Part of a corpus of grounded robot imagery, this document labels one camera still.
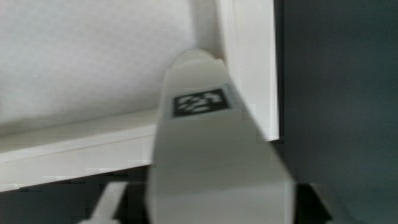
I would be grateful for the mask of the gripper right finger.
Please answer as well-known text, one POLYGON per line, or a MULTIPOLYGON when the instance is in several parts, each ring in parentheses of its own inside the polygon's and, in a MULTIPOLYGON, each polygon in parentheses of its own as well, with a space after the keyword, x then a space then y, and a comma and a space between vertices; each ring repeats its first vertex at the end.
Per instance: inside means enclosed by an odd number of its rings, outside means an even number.
POLYGON ((356 224, 342 204, 317 184, 299 183, 295 193, 294 224, 356 224))

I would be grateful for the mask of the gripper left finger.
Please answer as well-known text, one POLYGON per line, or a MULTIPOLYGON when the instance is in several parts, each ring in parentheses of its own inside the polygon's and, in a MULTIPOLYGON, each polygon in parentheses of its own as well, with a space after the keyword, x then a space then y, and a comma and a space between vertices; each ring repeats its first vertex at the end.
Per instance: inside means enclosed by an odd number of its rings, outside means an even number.
POLYGON ((91 216, 79 224, 146 224, 143 190, 143 187, 134 187, 125 181, 111 182, 100 195, 91 216))

